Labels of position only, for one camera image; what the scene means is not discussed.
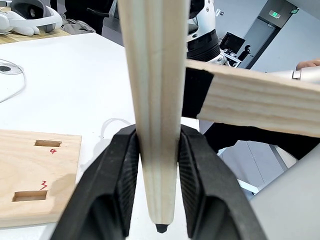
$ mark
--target ceiling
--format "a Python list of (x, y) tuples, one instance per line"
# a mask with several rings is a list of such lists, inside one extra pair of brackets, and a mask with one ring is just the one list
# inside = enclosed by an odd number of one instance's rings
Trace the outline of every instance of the ceiling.
[(305, 12), (320, 19), (320, 0), (287, 0)]

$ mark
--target black chair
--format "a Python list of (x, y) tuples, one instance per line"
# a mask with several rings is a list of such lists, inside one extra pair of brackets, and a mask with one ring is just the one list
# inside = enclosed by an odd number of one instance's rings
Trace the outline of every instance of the black chair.
[[(50, 0), (54, 10), (58, 10), (58, 0)], [(104, 18), (109, 17), (113, 0), (65, 0), (67, 19), (80, 20), (102, 34)]]

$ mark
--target vr headset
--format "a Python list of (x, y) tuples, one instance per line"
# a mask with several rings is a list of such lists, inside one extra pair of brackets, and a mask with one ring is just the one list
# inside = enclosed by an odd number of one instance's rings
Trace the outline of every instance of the vr headset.
[(0, 0), (0, 6), (10, 7), (11, 11), (0, 11), (0, 33), (15, 31), (23, 35), (39, 34), (38, 27), (46, 33), (59, 29), (62, 18), (54, 9), (40, 0)]

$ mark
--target wooden board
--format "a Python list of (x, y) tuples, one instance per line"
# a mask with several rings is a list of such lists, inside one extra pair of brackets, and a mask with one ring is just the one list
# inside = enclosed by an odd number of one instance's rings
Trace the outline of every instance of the wooden board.
[(320, 138), (320, 85), (194, 60), (214, 75), (197, 119)]
[[(9, 7), (5, 7), (1, 9), (2, 12), (10, 11)], [(69, 36), (70, 34), (63, 31), (62, 29), (57, 29), (52, 32), (45, 33), (43, 30), (40, 31), (39, 35), (33, 36), (25, 36), (18, 33), (10, 33), (7, 35), (0, 35), (0, 44), (10, 44), (16, 42), (23, 42), (29, 40), (36, 40), (36, 39), (46, 39), (46, 38), (55, 38), (55, 37), (62, 37), (62, 36)]]
[(56, 222), (74, 190), (81, 136), (0, 130), (0, 227)]
[(186, 64), (187, 0), (119, 0), (148, 211), (174, 218)]

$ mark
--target white tabletop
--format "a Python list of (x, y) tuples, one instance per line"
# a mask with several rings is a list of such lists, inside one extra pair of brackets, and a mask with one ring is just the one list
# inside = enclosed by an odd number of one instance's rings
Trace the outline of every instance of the white tabletop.
[[(1, 58), (23, 67), (24, 92), (0, 103), (0, 129), (82, 135), (77, 182), (83, 171), (127, 124), (135, 123), (125, 49), (95, 33), (0, 45)], [(1, 81), (0, 88), (18, 88)], [(6, 91), (0, 91), (0, 99)], [(199, 123), (183, 119), (199, 130)], [(177, 185), (176, 213), (167, 233), (156, 233), (148, 217), (141, 166), (132, 213), (131, 240), (188, 239), (181, 190)], [(0, 240), (47, 240), (55, 224), (0, 229)]]

